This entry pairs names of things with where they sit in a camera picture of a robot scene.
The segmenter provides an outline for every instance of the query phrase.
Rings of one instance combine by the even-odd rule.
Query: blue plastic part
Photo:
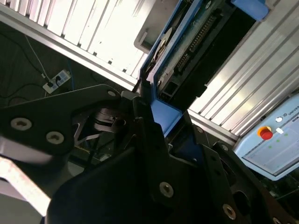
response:
[[[202,146],[195,144],[193,135],[187,138],[176,156],[187,161],[196,162],[199,165],[203,164]]]
[[[188,27],[189,23],[194,18],[195,14],[199,10],[201,3],[203,0],[194,0],[194,2],[191,4],[189,10],[187,11],[186,15],[184,16],[183,20],[181,21],[179,27],[177,28],[176,32],[174,33],[173,37],[171,38],[169,44],[167,45],[163,56],[160,58],[160,60],[157,62],[153,70],[150,72],[147,80],[151,82],[152,86],[152,103],[151,103],[151,109],[154,115],[155,122],[159,123],[162,127],[164,136],[167,136],[168,133],[172,130],[172,128],[176,125],[176,123],[180,120],[183,113],[169,105],[168,103],[160,100],[157,96],[157,76],[156,74],[159,73],[162,66],[166,63],[166,60],[168,59],[171,52],[174,50],[176,44],[178,43],[179,39],[183,35],[184,31]],[[146,59],[145,63],[143,64],[143,67],[145,66],[146,62],[150,60],[150,56],[152,53],[157,49],[157,46],[159,44],[159,41],[163,35],[163,33],[168,29],[169,24],[177,12],[180,4],[182,3],[182,0],[179,1],[179,3],[176,5],[176,8],[174,10],[174,13],[172,14],[171,18],[167,22],[166,26],[164,27],[161,35],[155,42],[154,46],[152,47],[149,57]]]
[[[181,111],[163,101],[160,101],[159,99],[154,99],[152,101],[151,110],[153,112],[155,122],[161,125],[164,136],[168,135],[182,117]]]
[[[261,127],[270,127],[273,136],[263,140]],[[299,94],[293,96],[247,133],[235,149],[246,166],[277,181],[299,167]]]
[[[269,12],[265,0],[231,0],[231,3],[256,21],[261,21]]]

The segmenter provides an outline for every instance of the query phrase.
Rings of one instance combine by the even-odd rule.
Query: black cable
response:
[[[14,99],[23,99],[23,100],[25,100],[25,101],[30,101],[30,100],[28,100],[28,99],[25,98],[25,97],[19,97],[19,96],[17,96],[17,97],[12,97],[12,98],[9,100],[9,102],[7,103],[7,106],[10,106],[10,103],[11,103]]]
[[[5,34],[3,33],[0,33],[1,36],[3,36],[4,38],[10,40],[11,42],[13,42],[14,44],[16,44],[17,46],[19,46],[19,48],[22,50],[24,56],[26,57],[26,59],[28,60],[28,62],[31,64],[31,66],[37,71],[39,72],[40,74],[43,74],[43,72],[41,70],[39,70],[32,62],[31,60],[29,59],[28,55],[26,54],[25,52],[25,49],[15,40],[11,39],[10,37],[6,36]]]
[[[0,95],[0,98],[3,98],[3,99],[7,99],[7,98],[10,98],[11,96],[13,96],[14,94],[16,94],[19,90],[21,90],[22,88],[24,88],[24,87],[26,87],[26,86],[37,86],[37,87],[39,87],[39,88],[41,88],[43,91],[45,91],[44,89],[43,89],[43,87],[41,87],[40,85],[38,85],[38,84],[35,84],[35,83],[28,83],[28,84],[25,84],[25,85],[22,85],[21,87],[19,87],[16,91],[14,91],[13,93],[11,93],[11,94],[9,94],[8,96],[2,96],[2,95]]]
[[[99,143],[99,140],[100,140],[100,137],[98,137],[94,141],[93,147],[90,150],[90,154],[89,154],[87,162],[86,162],[86,166],[84,167],[84,171],[88,170],[90,168],[91,164],[92,164],[92,159],[93,159],[94,153],[96,151],[97,145]]]

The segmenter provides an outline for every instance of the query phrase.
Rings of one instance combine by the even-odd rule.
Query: ribbed aluminum panel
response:
[[[299,86],[299,1],[276,1],[214,76],[191,110],[244,135]]]
[[[131,89],[136,83],[139,64],[146,54],[134,46],[134,40],[156,0],[0,0],[0,13],[26,24],[33,30],[51,31],[51,39],[72,43],[79,49],[113,66],[114,76],[126,79]],[[10,8],[22,16],[9,12]]]

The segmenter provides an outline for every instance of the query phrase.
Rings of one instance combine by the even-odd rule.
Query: screw head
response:
[[[228,204],[224,204],[222,206],[224,213],[232,220],[235,220],[236,218],[236,214],[235,211],[233,210],[233,208],[228,205]]]
[[[207,4],[206,4],[206,9],[208,9],[212,4],[212,1],[209,1]]]
[[[203,133],[204,130],[202,130],[200,127],[196,127],[196,130],[199,132],[199,133]]]
[[[221,145],[221,148],[222,148],[224,151],[228,151],[228,147],[225,146],[225,145]]]
[[[113,92],[113,91],[108,91],[108,94],[109,94],[110,96],[112,96],[112,97],[115,97],[115,96],[116,96],[115,92]]]
[[[10,126],[18,131],[26,131],[32,127],[32,123],[27,118],[15,118],[10,121]]]
[[[168,198],[171,198],[174,193],[172,186],[167,182],[160,183],[160,192]]]
[[[281,224],[281,222],[277,219],[277,218],[273,218],[273,222],[275,223],[275,224]]]
[[[63,143],[64,136],[60,132],[49,132],[46,135],[46,139],[49,143],[52,143],[54,145],[59,145]]]

